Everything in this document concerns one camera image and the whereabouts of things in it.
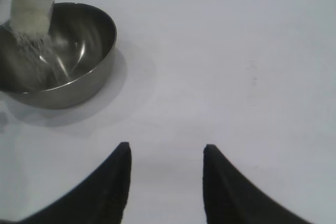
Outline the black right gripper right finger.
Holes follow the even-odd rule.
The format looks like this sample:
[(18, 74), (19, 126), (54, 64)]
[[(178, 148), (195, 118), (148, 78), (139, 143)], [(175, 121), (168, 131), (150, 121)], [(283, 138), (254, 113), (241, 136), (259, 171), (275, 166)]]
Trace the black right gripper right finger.
[(203, 202), (207, 223), (308, 223), (268, 197), (213, 144), (203, 151)]

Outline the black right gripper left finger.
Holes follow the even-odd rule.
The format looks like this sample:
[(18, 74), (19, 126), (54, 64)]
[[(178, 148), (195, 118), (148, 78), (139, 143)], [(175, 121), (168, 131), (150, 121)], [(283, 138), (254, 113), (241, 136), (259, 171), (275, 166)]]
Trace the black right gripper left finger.
[(131, 149), (120, 143), (84, 181), (20, 223), (121, 223), (131, 180)]

